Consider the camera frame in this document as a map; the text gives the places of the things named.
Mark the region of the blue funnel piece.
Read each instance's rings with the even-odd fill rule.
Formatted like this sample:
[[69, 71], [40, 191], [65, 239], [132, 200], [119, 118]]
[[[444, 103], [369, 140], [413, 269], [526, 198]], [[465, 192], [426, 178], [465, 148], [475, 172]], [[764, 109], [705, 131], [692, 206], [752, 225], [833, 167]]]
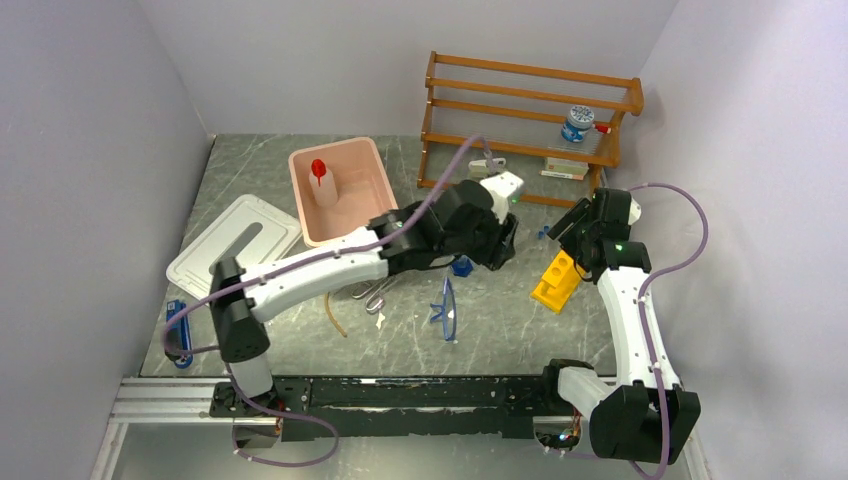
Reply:
[[454, 276], [467, 278], [472, 273], [474, 265], [468, 257], [461, 256], [451, 263], [450, 269]]

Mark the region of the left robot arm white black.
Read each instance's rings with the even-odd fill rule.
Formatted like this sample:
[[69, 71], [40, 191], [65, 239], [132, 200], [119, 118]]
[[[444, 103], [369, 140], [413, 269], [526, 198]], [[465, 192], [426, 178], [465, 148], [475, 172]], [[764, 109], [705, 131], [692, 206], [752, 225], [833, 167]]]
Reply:
[[355, 283], [439, 268], [466, 256], [495, 271], [514, 254], [518, 221], [511, 213], [524, 182], [504, 172], [464, 180], [436, 199], [372, 219], [351, 233], [274, 263], [214, 268], [210, 310], [220, 357], [239, 386], [237, 403], [261, 416], [273, 409], [266, 322], [306, 300]]

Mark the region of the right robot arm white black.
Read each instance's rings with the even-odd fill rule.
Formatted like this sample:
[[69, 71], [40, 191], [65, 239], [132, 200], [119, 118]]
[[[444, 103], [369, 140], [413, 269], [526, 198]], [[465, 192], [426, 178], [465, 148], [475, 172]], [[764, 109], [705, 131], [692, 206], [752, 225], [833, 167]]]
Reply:
[[641, 207], [626, 190], [598, 188], [578, 201], [547, 233], [560, 251], [531, 296], [559, 313], [582, 283], [601, 295], [616, 354], [616, 382], [587, 362], [553, 360], [539, 391], [550, 413], [571, 406], [589, 428], [593, 453], [605, 459], [675, 463], [701, 413], [666, 354], [651, 284], [671, 270], [654, 270], [645, 244], [630, 238]]

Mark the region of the blue safety glasses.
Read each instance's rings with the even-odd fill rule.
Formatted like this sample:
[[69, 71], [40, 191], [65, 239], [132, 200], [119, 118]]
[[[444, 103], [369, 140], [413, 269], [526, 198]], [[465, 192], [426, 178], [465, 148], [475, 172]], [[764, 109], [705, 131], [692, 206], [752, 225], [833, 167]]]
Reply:
[[457, 333], [457, 304], [455, 292], [449, 277], [445, 277], [441, 289], [441, 301], [431, 303], [431, 324], [440, 324], [446, 342], [454, 342]]

